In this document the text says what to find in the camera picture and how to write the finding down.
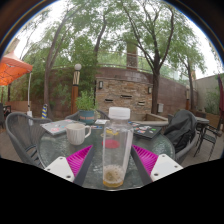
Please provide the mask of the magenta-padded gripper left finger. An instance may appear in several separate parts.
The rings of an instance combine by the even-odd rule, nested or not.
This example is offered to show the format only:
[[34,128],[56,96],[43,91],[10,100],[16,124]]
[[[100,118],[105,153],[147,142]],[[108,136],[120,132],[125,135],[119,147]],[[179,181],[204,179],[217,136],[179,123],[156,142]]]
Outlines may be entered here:
[[94,149],[90,145],[68,157],[58,157],[45,168],[45,171],[82,186],[93,155]]

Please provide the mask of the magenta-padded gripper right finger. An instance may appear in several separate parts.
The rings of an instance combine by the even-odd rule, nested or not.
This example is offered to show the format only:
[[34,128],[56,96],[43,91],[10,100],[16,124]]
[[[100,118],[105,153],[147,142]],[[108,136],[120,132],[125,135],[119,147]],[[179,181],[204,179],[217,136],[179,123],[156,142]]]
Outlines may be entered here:
[[182,166],[168,155],[156,155],[136,145],[132,146],[131,155],[144,185],[182,169]]

